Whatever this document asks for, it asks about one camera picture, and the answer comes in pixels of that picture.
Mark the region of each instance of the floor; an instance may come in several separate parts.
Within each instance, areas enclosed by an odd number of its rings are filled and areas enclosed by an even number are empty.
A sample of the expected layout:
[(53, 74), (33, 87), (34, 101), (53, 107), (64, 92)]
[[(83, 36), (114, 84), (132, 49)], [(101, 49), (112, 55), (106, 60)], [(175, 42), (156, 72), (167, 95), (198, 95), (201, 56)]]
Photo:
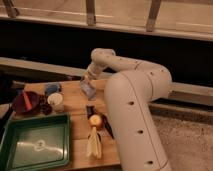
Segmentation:
[[(52, 20), (61, 23), (86, 23), (84, 0), (13, 0), (20, 16), (33, 20)], [(116, 24), (117, 27), (145, 28), (151, 0), (101, 0), (95, 1), (96, 22)], [(211, 0), (162, 1), (156, 28), (170, 31), (213, 33), (213, 2)], [(0, 1), (0, 15), (5, 14)]]

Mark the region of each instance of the white cup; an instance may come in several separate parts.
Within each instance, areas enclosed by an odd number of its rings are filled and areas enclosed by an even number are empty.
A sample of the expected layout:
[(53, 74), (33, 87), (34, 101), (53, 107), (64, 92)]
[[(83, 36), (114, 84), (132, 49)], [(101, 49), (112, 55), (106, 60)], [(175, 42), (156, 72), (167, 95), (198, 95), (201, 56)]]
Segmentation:
[(64, 111), (64, 104), (63, 104), (63, 96), (60, 93), (52, 93), (47, 98), (47, 102), (50, 104), (52, 109), (55, 112), (63, 112)]

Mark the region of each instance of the green tray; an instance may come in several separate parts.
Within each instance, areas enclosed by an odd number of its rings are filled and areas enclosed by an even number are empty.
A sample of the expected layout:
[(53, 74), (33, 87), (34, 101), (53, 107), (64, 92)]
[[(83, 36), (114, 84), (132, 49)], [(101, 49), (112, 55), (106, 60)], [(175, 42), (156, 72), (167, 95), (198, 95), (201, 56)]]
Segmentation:
[(44, 170), (69, 162), (69, 115), (11, 121), (0, 146), (0, 170)]

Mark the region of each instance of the red bowl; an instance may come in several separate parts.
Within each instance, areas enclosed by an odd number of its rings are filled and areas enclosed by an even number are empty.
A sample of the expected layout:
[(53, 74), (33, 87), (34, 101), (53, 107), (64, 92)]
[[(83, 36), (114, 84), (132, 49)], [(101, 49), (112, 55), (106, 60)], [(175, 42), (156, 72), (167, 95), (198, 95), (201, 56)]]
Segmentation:
[(30, 110), (26, 109), (23, 94), (20, 93), (15, 97), (12, 103), (13, 110), (18, 114), (31, 112), (39, 105), (39, 95), (36, 92), (26, 91), (26, 94), (30, 100), (32, 108)]

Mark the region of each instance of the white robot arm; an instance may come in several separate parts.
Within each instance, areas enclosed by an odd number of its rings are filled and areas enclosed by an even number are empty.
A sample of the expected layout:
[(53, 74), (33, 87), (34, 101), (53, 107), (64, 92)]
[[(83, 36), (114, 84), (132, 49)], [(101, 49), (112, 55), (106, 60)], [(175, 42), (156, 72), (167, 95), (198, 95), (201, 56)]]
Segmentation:
[(96, 79), (106, 67), (121, 71), (105, 88), (109, 121), (124, 171), (171, 171), (148, 102), (168, 95), (171, 75), (162, 65), (115, 56), (110, 49), (95, 49), (87, 69)]

